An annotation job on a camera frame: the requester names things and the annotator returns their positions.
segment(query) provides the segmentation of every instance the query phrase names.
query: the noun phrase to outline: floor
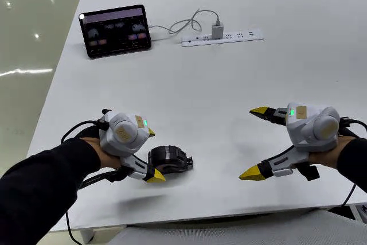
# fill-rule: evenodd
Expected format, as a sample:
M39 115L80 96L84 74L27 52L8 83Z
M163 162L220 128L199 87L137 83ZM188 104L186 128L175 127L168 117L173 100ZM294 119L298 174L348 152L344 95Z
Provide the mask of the floor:
M26 156L78 1L0 0L0 176ZM40 244L73 243L56 233Z

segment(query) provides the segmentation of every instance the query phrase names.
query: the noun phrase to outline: black tape measure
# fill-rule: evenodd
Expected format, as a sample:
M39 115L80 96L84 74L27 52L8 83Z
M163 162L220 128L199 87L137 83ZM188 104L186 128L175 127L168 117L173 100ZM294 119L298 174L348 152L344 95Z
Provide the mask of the black tape measure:
M193 167L193 158L187 157L179 147L158 146L148 154L149 163L162 174L181 173Z

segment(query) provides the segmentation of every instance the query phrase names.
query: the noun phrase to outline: tablet screen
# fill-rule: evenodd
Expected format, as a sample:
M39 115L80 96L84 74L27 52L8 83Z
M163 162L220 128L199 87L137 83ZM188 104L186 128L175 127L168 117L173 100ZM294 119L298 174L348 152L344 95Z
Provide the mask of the tablet screen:
M143 5L79 15L89 57L148 49L151 46Z

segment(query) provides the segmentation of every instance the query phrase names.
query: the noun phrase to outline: power strip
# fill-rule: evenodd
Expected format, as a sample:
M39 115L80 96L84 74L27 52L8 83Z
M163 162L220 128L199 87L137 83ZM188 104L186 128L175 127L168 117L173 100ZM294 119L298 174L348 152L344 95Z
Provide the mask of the power strip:
M181 44L183 47L188 46L199 46L199 45L210 45L219 43L230 43L230 42L240 42L240 41L250 41L250 40L263 40L264 37L260 29L239 31L232 33L224 33L223 38L220 40L211 40L211 34L202 34L194 37L182 37Z

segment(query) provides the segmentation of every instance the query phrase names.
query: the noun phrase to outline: cable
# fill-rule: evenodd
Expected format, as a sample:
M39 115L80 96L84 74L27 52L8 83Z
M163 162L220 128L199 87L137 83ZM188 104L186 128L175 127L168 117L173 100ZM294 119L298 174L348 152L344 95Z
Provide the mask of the cable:
M95 120L85 120L83 122L80 122L78 124L76 124L75 126L73 126L68 132L65 133L65 135L61 138L61 143L63 143L66 139L66 137L71 133L73 132L74 130L76 130L78 127L82 126L82 125L87 125L89 123L92 123L92 124L97 124L97 121ZM71 228L70 228L70 221L69 221L69 214L68 214L68 211L65 213L65 217L67 218L67 226L68 226L68 232L69 232L69 236L70 238L72 239L72 241L74 241L76 244L78 245L82 245L79 241L77 241L73 234L71 233Z
M344 117L345 119L346 119L346 123L349 125L349 124L351 124L351 123L357 123L357 124L359 124L359 125L361 125L361 126L363 126L364 128L365 128L365 130L367 131L367 125L364 123L364 122L361 122L360 120L353 120L353 119L349 119L349 118L347 118L347 117ZM340 207L344 207L345 205L346 205L346 203L348 203L348 201L349 201L349 199L350 199L350 197L352 196L352 194L353 194L353 192L354 192L354 190L356 189L356 184L353 184L353 186L352 186L352 188L351 188L351 190L350 190L350 192L349 192L349 194L348 194L348 196L346 197L346 199L344 200L344 202L343 202L343 204L341 204L341 206Z
M161 25L153 25L153 26L149 26L149 28L156 28L156 27L158 27L158 28L162 28L162 29L167 30L167 31L168 31L168 34L178 34L179 32L181 32L182 30L184 30L187 26L189 26L189 25L191 24L191 28L192 28L193 30L195 30L195 31L200 31L200 32L201 32L201 31L202 31L201 24L200 24L198 21L196 21L196 20L195 20L195 16L196 16L198 13L202 13L203 11L207 11L207 12L210 12L210 13L215 14L215 15L217 16L217 22L216 22L216 24L219 24L219 25L220 25L220 20L219 20L219 15L218 15L218 13L216 13L215 11L212 11L212 10L200 10L200 9L198 9L198 10L193 14L193 16L192 16L191 18L188 18L188 19L186 19L186 20L180 20L180 21L177 21L177 22L173 23L173 24L171 25L171 27L169 27L169 28L164 27L164 26L161 26ZM184 24L181 28L179 28L179 29L177 29L177 30L173 30L173 27L175 27L177 24L180 24L180 23L183 23L183 22L185 22L185 24ZM197 25L199 26L199 29L196 29L196 28L194 27L194 24L197 24Z
M356 184L353 184L352 189L350 190L350 192L349 192L348 196L346 197L345 201L343 202L343 204L341 204L341 206L340 206L340 207L344 207L344 206L346 205L346 203L348 202L348 200L349 200L349 199L350 199L350 197L352 196L352 194L353 194L354 190L356 189L356 186L357 186Z
M83 245L81 244L78 240L76 240L73 236L73 234L71 233L71 229L70 229L70 221L69 221L69 214L68 214L68 211L65 213L65 216L67 218L67 225L68 225L68 232L69 232L69 236L71 238L72 241L74 241L76 244L78 245Z
M349 120L349 123L357 123L357 124L363 126L365 128L365 130L367 131L367 125L364 122L361 122L360 120L351 119L351 120Z
M80 123L78 123L78 124L76 124L76 125L74 125L71 129L69 129L69 131L68 132L66 132L65 133L65 135L61 138L61 143L63 143L64 142L64 140L65 140L65 138L67 137L67 136L69 136L69 134L71 133L71 132L73 132L74 130L76 130L78 127L80 127L80 126L82 126L82 125L87 125L87 124L89 124L89 123L92 123L92 124L96 124L96 121L95 120L85 120L85 121L83 121L83 122L80 122Z

